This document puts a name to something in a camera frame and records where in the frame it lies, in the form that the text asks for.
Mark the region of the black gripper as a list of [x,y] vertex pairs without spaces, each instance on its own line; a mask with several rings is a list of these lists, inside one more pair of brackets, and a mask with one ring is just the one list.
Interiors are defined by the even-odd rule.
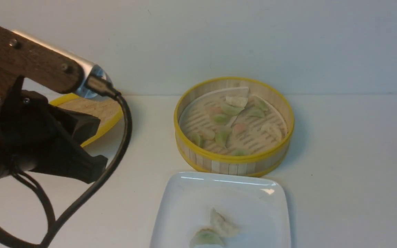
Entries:
[[81,144],[96,135],[101,120],[50,105],[43,94],[24,90],[23,80],[10,80],[0,92],[0,179],[20,168],[95,182],[107,158],[89,155]]

